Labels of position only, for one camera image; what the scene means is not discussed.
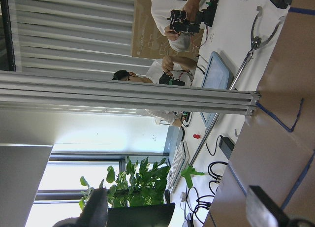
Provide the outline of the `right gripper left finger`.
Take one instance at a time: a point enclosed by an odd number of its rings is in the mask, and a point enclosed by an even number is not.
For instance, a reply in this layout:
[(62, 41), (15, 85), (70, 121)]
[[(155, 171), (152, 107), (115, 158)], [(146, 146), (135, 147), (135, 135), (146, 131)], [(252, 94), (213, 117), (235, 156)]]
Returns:
[(94, 189), (82, 213), (77, 218), (67, 218), (54, 224), (54, 227), (105, 227), (108, 221), (107, 189)]

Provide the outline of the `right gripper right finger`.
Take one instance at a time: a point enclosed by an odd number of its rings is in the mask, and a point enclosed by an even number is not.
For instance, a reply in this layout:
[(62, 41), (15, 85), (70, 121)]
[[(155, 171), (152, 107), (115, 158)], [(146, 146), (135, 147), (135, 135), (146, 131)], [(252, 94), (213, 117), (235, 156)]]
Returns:
[(315, 224), (302, 218), (289, 218), (260, 187), (248, 187), (246, 216), (252, 227), (313, 227)]

